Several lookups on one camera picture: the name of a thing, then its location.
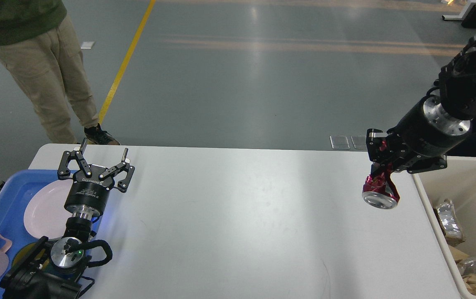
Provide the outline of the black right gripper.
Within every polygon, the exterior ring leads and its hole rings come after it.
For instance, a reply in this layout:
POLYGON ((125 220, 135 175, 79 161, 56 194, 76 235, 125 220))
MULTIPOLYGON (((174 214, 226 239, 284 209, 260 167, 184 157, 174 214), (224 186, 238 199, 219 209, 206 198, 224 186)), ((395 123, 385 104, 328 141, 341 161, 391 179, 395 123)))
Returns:
POLYGON ((464 141, 471 130, 471 121, 449 114, 439 96, 425 96, 387 132, 369 128, 366 148, 369 160, 379 165, 396 161, 393 172, 417 174, 445 169, 445 153, 464 141))

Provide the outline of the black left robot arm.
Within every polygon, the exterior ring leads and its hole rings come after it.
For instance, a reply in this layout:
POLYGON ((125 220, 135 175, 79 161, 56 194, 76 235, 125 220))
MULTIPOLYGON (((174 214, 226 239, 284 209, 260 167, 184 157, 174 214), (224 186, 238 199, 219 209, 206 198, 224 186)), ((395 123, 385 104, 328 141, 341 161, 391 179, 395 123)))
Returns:
POLYGON ((125 193, 135 168, 127 158, 128 148, 117 165, 103 167, 84 158, 87 141, 65 151, 57 170, 60 180, 71 182, 64 204, 71 216, 63 236, 42 236, 0 281, 4 299, 78 299, 95 283, 84 276, 89 267, 101 267, 113 252, 97 240, 94 223, 103 216, 111 190, 125 193))

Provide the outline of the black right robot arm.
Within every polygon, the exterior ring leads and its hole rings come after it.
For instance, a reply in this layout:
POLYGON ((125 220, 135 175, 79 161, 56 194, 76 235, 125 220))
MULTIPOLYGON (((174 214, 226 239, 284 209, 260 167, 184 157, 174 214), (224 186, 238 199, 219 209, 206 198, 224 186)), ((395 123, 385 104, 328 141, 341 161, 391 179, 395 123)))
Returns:
POLYGON ((371 176, 445 168, 445 153, 463 142, 476 117, 476 36, 441 68, 438 84, 391 129, 369 129, 371 176))

